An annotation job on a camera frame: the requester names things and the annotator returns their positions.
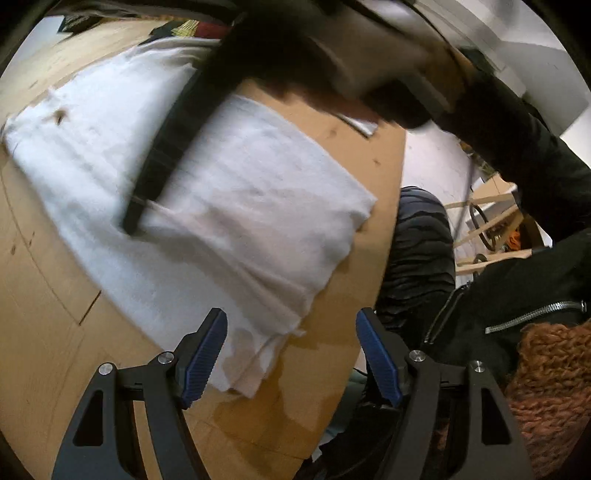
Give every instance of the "white wall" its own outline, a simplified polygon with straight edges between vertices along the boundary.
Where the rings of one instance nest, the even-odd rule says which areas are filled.
[[[417,5],[437,26],[454,32],[452,40],[461,45],[469,40],[480,49],[515,93],[525,89],[554,134],[562,134],[591,102],[558,38],[520,0],[419,0]]]
[[[591,107],[587,108],[560,138],[591,167]]]
[[[504,41],[499,57],[511,65],[555,135],[561,135],[589,105],[588,89],[564,50]]]

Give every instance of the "brown stain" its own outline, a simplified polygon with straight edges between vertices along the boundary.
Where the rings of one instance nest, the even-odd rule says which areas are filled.
[[[63,108],[60,108],[53,113],[53,117],[56,119],[56,123],[58,125],[61,124],[61,122],[65,116],[66,116],[66,111]]]

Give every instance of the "cable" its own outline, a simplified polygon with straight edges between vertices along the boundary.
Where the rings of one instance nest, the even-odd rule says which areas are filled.
[[[488,223],[488,218],[486,218],[486,215],[484,214],[484,212],[482,211],[482,209],[478,205],[474,205],[471,203],[468,206],[468,208],[470,210],[470,218],[472,219],[472,223],[474,224],[475,229],[480,228],[480,225],[478,224],[478,220],[476,220],[476,215],[474,215],[474,210],[476,210],[480,214],[480,217],[482,218],[482,221],[484,223]],[[488,250],[490,250],[493,253],[496,251],[496,239],[495,239],[494,235],[491,236],[490,242],[487,240],[484,232],[482,232],[479,235],[479,237],[480,237],[480,240],[482,240],[482,243],[484,244],[484,246]]]

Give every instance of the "white cloth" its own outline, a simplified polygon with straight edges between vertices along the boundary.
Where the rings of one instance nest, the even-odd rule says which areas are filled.
[[[289,122],[234,96],[145,216],[145,233],[125,236],[131,179],[214,44],[165,39],[90,66],[10,119],[4,137],[90,277],[163,349],[210,308],[225,310],[210,382],[252,396],[375,198]]]

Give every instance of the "black jacket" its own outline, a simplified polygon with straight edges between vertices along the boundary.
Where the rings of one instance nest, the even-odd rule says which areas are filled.
[[[512,91],[485,73],[455,112],[437,123],[517,184],[522,210],[554,241],[552,249],[530,258],[486,267],[428,350],[447,364],[482,360],[502,384],[517,367],[523,325],[486,335],[487,326],[557,301],[591,300],[591,170]],[[576,325],[585,320],[581,312],[565,310],[536,321]]]

